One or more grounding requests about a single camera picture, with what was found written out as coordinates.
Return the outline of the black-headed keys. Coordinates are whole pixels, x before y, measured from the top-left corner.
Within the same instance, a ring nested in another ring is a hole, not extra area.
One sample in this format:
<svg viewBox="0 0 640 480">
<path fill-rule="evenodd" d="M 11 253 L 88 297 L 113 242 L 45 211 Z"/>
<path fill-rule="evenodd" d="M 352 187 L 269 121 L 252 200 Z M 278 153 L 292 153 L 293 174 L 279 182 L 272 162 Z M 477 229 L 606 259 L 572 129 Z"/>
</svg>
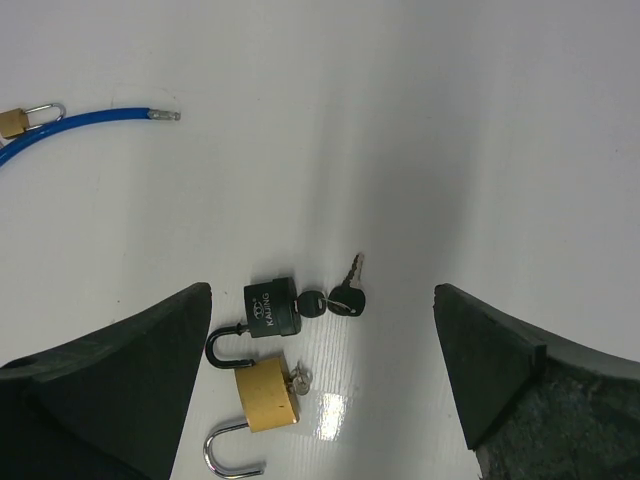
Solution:
<svg viewBox="0 0 640 480">
<path fill-rule="evenodd" d="M 366 306 L 366 295 L 361 286 L 364 254 L 358 253 L 344 280 L 328 295 L 319 290 L 307 290 L 295 300 L 297 312 L 305 318 L 317 318 L 329 311 L 341 317 L 359 317 Z"/>
</svg>

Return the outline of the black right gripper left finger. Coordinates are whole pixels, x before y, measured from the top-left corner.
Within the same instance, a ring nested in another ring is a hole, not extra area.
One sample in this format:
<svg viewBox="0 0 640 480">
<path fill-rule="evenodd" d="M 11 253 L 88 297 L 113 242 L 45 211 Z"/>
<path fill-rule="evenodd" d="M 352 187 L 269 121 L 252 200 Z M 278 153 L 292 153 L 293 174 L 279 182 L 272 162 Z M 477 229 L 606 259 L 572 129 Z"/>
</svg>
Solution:
<svg viewBox="0 0 640 480">
<path fill-rule="evenodd" d="M 4 479 L 167 479 L 211 320 L 209 284 L 1 368 Z"/>
</svg>

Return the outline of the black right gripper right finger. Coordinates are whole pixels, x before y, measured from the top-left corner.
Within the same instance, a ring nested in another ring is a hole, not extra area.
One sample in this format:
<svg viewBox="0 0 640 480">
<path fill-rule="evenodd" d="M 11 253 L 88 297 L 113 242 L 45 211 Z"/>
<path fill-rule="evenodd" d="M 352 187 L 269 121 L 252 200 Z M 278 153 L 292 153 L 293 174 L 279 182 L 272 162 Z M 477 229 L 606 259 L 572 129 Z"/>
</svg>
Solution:
<svg viewBox="0 0 640 480">
<path fill-rule="evenodd" d="M 639 364 L 510 316 L 451 284 L 434 319 L 484 479 L 636 479 Z"/>
</svg>

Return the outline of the large brass padlock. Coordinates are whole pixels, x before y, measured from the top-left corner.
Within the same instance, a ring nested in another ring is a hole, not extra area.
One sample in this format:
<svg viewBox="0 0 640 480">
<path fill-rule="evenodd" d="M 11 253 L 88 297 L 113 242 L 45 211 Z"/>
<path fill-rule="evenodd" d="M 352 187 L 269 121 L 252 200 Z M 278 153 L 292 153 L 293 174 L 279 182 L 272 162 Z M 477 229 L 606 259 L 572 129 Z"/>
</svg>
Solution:
<svg viewBox="0 0 640 480">
<path fill-rule="evenodd" d="M 284 355 L 237 368 L 234 378 L 243 415 L 216 425 L 203 444 L 204 462 L 219 479 L 249 479 L 264 475 L 267 468 L 265 461 L 246 466 L 225 465 L 214 451 L 215 442 L 223 435 L 245 429 L 260 433 L 294 425 L 300 419 L 293 375 Z"/>
</svg>

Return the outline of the small brass padlock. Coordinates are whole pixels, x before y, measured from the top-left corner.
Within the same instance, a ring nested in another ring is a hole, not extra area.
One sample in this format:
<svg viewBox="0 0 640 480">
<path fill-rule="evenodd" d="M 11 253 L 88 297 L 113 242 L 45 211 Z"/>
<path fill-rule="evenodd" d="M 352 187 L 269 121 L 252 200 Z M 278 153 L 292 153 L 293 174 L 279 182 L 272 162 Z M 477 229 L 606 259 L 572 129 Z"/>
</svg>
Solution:
<svg viewBox="0 0 640 480">
<path fill-rule="evenodd" d="M 33 123 L 33 119 L 43 119 L 45 112 L 51 118 L 48 121 Z M 12 140 L 25 133 L 45 125 L 60 121 L 66 117 L 66 107 L 62 103 L 48 103 L 30 108 L 16 108 L 1 113 L 1 137 Z"/>
</svg>

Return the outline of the black padlock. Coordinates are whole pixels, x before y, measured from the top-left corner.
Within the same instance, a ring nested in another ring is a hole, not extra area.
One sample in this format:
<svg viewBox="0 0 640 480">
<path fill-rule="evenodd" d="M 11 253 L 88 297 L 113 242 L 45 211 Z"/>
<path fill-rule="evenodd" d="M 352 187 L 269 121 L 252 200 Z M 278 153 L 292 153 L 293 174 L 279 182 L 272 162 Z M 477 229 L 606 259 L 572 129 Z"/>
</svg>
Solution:
<svg viewBox="0 0 640 480">
<path fill-rule="evenodd" d="M 245 286 L 246 322 L 216 328 L 208 335 L 204 353 L 209 364 L 218 369 L 241 369 L 256 364 L 253 359 L 218 358 L 215 342 L 223 336 L 241 336 L 249 333 L 256 339 L 299 334 L 302 321 L 296 307 L 297 297 L 297 289 L 292 277 L 276 278 L 269 282 Z"/>
</svg>

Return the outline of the small silver keys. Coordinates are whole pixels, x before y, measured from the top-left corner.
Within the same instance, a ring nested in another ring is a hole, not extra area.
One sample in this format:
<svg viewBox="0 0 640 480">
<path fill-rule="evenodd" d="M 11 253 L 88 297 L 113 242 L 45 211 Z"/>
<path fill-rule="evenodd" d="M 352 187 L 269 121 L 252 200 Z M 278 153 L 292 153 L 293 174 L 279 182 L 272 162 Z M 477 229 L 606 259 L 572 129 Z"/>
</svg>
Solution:
<svg viewBox="0 0 640 480">
<path fill-rule="evenodd" d="M 312 376 L 310 372 L 298 362 L 289 372 L 288 390 L 298 396 L 305 396 L 311 389 Z"/>
</svg>

